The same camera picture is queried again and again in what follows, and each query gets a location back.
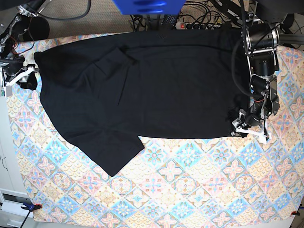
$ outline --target shirt sleeve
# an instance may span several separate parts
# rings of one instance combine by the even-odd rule
[[[136,135],[113,130],[92,130],[63,135],[111,177],[119,172],[144,145]]]

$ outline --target power strip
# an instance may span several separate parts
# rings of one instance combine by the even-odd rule
[[[175,25],[177,30],[189,30],[189,29],[219,29],[221,27],[220,24],[199,24],[199,23],[187,23],[187,22],[177,22]]]

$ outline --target floral pattern fabric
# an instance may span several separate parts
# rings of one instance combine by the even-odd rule
[[[35,42],[25,53],[103,35]],[[31,47],[19,44],[18,52]],[[304,53],[278,48],[280,110],[271,140],[255,136],[169,140],[145,149],[116,176],[55,130],[36,91],[7,99],[12,139],[35,221],[107,228],[229,228],[287,219],[304,196]]]

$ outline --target blue box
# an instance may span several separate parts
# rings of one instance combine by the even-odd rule
[[[177,15],[186,0],[113,0],[123,15]]]

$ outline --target black t-shirt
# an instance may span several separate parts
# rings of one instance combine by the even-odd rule
[[[35,53],[53,125],[110,176],[144,149],[140,136],[230,136],[248,97],[234,85],[240,30],[172,30],[93,38]],[[236,73],[249,88],[243,53]]]

